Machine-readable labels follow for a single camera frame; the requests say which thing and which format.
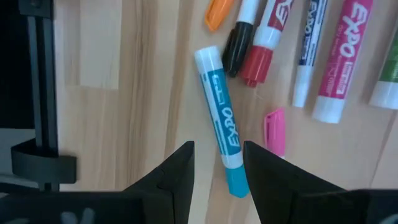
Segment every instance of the orange marker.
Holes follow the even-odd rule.
[[[210,31],[216,31],[231,9],[233,0],[211,0],[205,16]]]

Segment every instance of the pink marker cap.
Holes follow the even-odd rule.
[[[284,109],[279,108],[267,114],[264,119],[265,142],[268,150],[275,155],[285,158],[285,115]]]

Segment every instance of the wood grain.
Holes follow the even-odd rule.
[[[261,1],[262,8],[266,0]],[[329,1],[304,109],[291,107],[307,14],[296,0],[256,89],[228,79],[241,140],[263,143],[264,115],[284,107],[289,162],[347,189],[396,188],[396,112],[368,105],[396,26],[398,2],[374,1],[340,124],[311,119],[342,0]],[[79,181],[63,190],[122,190],[188,140],[195,141],[190,223],[259,223],[250,196],[230,196],[193,53],[222,48],[236,1],[215,33],[200,0],[55,0],[58,138],[79,158]]]

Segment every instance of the label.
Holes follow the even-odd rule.
[[[302,53],[298,65],[313,66],[317,56],[319,36],[325,16],[327,0],[311,0],[305,25]]]
[[[398,83],[398,31],[381,72],[380,81]]]
[[[344,99],[353,74],[373,0],[345,0],[323,75],[320,96]]]
[[[282,32],[292,4],[293,0],[274,0],[274,7],[268,21],[268,26]]]
[[[200,76],[221,155],[241,152],[224,70],[214,70]]]

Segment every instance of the blue marker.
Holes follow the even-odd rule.
[[[220,52],[217,46],[207,47],[195,52],[195,60],[213,121],[221,160],[226,167],[229,192],[236,197],[245,197],[249,193],[249,186],[243,168],[239,134]]]
[[[322,30],[328,0],[310,0],[307,24],[305,25],[303,46],[298,62],[296,82],[294,85],[293,106],[302,108],[310,88],[313,64],[317,56],[319,37]]]

